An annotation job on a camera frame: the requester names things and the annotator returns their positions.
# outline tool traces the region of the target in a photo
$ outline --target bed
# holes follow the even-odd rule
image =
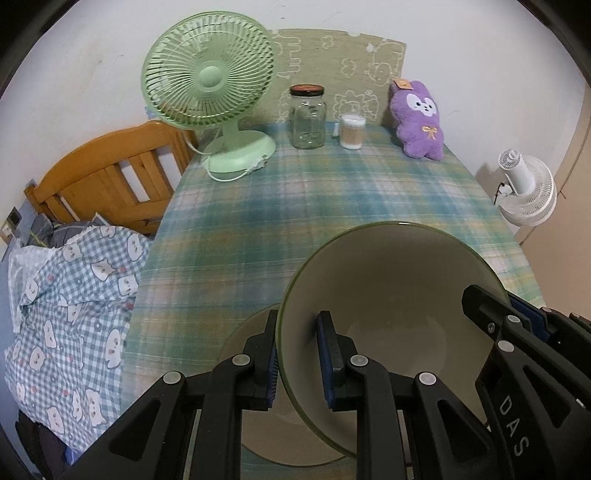
[[[24,247],[9,259],[8,388],[22,412],[77,452],[119,417],[121,353],[151,244],[141,234],[157,230],[173,194],[158,152],[179,177],[192,157],[179,130],[149,121],[88,142],[25,189],[55,222],[103,222],[59,248]]]
[[[194,141],[191,132],[186,135]],[[62,223],[91,220],[100,213],[113,225],[154,233],[173,194],[158,159],[157,149],[163,147],[170,149],[182,175],[193,156],[183,133],[152,120],[82,145],[57,162],[39,185],[27,186],[25,195],[36,211]],[[138,200],[122,161],[129,161],[148,200]]]

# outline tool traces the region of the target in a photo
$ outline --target fan base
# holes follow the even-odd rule
[[[240,130],[232,134],[232,146],[228,147],[225,135],[215,139],[205,149],[212,153],[207,157],[209,171],[230,173],[250,168],[263,157],[269,158],[275,151],[275,141],[269,135],[256,130]]]

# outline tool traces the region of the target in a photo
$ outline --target white wall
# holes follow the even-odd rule
[[[430,88],[447,145],[483,184],[509,147],[556,172],[579,118],[580,72],[517,0],[80,0],[0,99],[0,218],[21,204],[27,181],[39,181],[70,150],[145,121],[144,55],[178,20],[214,9],[243,12],[270,29],[406,42],[404,77]]]

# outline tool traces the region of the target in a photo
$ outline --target cartoon drawing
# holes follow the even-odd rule
[[[101,260],[100,262],[90,264],[90,267],[92,269],[92,273],[94,273],[95,277],[98,278],[100,281],[105,281],[109,277],[109,275],[111,275],[115,271],[115,269],[111,267],[111,265],[109,265],[109,262],[107,262],[106,258],[104,260]]]
[[[281,92],[281,96],[279,97],[279,104],[277,106],[279,110],[279,118],[278,122],[285,122],[288,117],[290,116],[291,111],[291,95],[290,90],[284,90]]]
[[[43,366],[45,361],[45,353],[41,350],[41,347],[36,346],[31,352],[31,358],[29,359],[29,367],[34,371],[38,372]]]
[[[49,419],[49,428],[54,432],[64,434],[64,423],[61,420],[60,413],[57,408],[52,407],[46,410],[47,418]]]
[[[301,40],[298,37],[283,37],[279,33],[273,36],[277,45],[277,76],[289,79],[293,73],[300,71],[301,59],[296,54],[301,50]]]
[[[343,59],[340,61],[342,67],[340,68],[340,72],[345,75],[347,78],[351,78],[355,75],[355,70],[357,70],[357,62],[349,59]]]
[[[118,329],[114,329],[109,334],[105,346],[105,360],[108,361],[107,368],[115,368],[121,363],[122,347],[121,332]]]
[[[30,279],[27,282],[27,286],[25,287],[25,295],[30,301],[33,301],[37,298],[37,294],[39,293],[39,285],[33,279]]]
[[[17,382],[17,398],[23,403],[25,401],[25,386]]]
[[[82,258],[82,252],[80,251],[80,246],[77,243],[64,245],[62,254],[67,262],[73,262],[78,258]]]
[[[17,340],[14,343],[14,347],[12,348],[12,360],[16,360],[18,356],[21,354],[22,343],[20,340]]]
[[[68,322],[74,323],[78,319],[81,309],[82,304],[68,305]]]
[[[100,227],[100,234],[102,236],[107,236],[109,238],[113,238],[115,236],[115,232],[116,232],[116,227],[114,227],[114,226],[105,225],[105,226]]]
[[[365,73],[376,85],[386,85],[393,77],[399,75],[398,66],[404,54],[404,45],[388,40],[375,47],[369,43],[365,49],[373,53],[372,61],[368,63]]]
[[[74,390],[72,395],[72,414],[76,421],[81,421],[82,419],[82,403],[80,402],[80,394],[78,390]]]
[[[335,41],[330,35],[325,35],[320,38],[320,44],[322,45],[322,48],[328,49],[335,46]]]
[[[100,395],[97,391],[86,389],[86,398],[88,399],[88,413],[90,417],[90,424],[93,427],[101,423],[107,423],[100,412]]]
[[[121,293],[122,297],[126,297],[138,291],[138,282],[135,279],[135,275],[127,275],[126,277],[121,277],[118,281],[119,284],[119,293]]]
[[[135,262],[139,257],[142,256],[142,253],[144,253],[144,247],[142,247],[142,244],[139,241],[139,235],[137,233],[133,233],[127,239],[127,253],[133,262]]]
[[[335,95],[333,105],[333,119],[338,120],[343,113],[355,113],[368,120],[376,120],[378,117],[379,102],[372,90],[357,95],[353,90],[347,90],[344,94]]]
[[[49,320],[43,325],[43,334],[45,335],[45,344],[48,348],[57,348],[56,336],[53,335],[53,325]]]
[[[414,93],[409,93],[407,95],[406,102],[411,110],[421,112],[421,114],[424,116],[433,116],[437,114],[435,102],[433,102],[433,100],[431,100],[429,97],[425,97],[425,101],[423,102]]]

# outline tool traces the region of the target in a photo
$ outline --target glass jar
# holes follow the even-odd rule
[[[294,85],[290,88],[290,136],[296,148],[318,148],[326,136],[326,103],[320,85]]]

